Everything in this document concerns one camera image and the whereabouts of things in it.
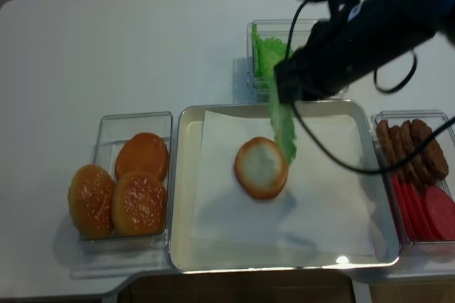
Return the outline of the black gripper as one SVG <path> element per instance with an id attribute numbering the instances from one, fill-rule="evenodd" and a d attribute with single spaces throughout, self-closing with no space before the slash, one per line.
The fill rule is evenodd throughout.
<path id="1" fill-rule="evenodd" d="M 324 100 L 358 80 L 353 66 L 342 63 L 341 55 L 333 49 L 333 41 L 325 41 L 328 20 L 317 21 L 304 47 L 274 67 L 279 101 Z"/>

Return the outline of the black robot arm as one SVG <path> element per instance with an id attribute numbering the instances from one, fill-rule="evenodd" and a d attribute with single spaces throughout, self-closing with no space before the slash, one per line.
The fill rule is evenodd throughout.
<path id="1" fill-rule="evenodd" d="M 306 45 L 274 69 L 281 103 L 319 100 L 443 33 L 454 39 L 454 0 L 302 0 L 326 2 Z"/>

